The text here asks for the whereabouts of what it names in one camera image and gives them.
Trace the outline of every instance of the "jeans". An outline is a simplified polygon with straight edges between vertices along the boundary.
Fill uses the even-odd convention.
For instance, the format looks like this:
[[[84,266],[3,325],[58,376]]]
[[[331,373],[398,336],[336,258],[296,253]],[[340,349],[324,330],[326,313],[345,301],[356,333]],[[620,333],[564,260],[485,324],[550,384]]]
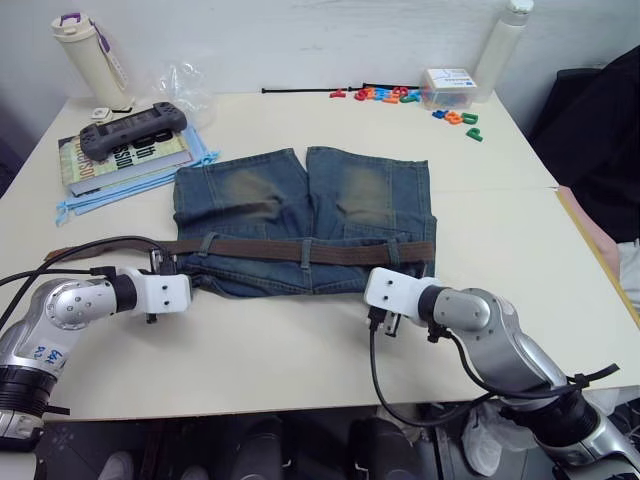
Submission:
[[[178,238],[257,238],[297,241],[300,262],[181,255],[178,268],[194,285],[234,297],[362,292],[370,267],[311,264],[312,244],[387,244],[402,273],[434,275],[435,262],[400,264],[397,245],[430,241],[426,161],[404,162],[310,147],[307,171],[292,149],[176,174],[174,219]]]

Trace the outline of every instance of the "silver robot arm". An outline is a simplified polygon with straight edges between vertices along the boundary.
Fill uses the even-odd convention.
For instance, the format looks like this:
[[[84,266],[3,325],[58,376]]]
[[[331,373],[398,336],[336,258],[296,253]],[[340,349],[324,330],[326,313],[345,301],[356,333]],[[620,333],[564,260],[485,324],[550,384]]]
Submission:
[[[566,375],[522,332],[513,305],[485,290],[458,291],[442,287],[434,278],[415,279],[376,268],[369,277],[365,302],[397,314],[387,316],[388,332],[397,327],[394,323],[400,315],[435,331],[432,341],[437,341],[438,329],[449,329],[464,343],[478,376],[497,389],[525,392],[546,386],[567,390]],[[618,467],[640,472],[638,451],[579,390],[549,398],[505,395],[500,400],[506,406],[505,416],[531,429],[539,445],[565,469],[567,478],[592,478],[585,476],[590,470],[599,472],[596,478],[605,478],[599,477],[602,465],[585,466],[616,456],[626,460],[618,462]]]
[[[0,451],[30,451],[43,433],[49,396],[89,323],[117,312],[181,312],[191,303],[185,275],[55,279],[33,294],[24,318],[0,337]]]

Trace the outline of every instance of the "plastic bag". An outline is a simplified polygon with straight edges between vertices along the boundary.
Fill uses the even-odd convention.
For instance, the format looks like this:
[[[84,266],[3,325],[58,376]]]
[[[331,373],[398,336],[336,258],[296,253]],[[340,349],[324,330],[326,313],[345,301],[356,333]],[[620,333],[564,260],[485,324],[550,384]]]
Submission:
[[[193,63],[164,64],[154,90],[182,110],[196,129],[215,120],[215,96],[207,87],[206,76]]]

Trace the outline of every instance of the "book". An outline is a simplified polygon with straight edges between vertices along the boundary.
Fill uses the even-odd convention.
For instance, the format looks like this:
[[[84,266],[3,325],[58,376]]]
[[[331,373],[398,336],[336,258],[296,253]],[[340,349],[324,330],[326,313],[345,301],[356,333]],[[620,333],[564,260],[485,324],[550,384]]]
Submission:
[[[175,132],[117,147],[101,162],[85,156],[78,136],[58,140],[58,150],[62,184],[75,196],[192,161],[186,140]]]

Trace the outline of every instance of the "white label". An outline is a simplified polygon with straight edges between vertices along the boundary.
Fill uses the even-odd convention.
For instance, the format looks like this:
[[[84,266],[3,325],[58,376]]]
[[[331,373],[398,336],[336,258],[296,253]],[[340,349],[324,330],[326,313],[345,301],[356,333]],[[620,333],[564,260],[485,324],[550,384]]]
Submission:
[[[474,88],[476,86],[464,68],[429,68],[427,73],[435,88]]]
[[[61,347],[46,340],[35,345],[29,356],[56,369],[61,368],[67,360],[66,352]]]

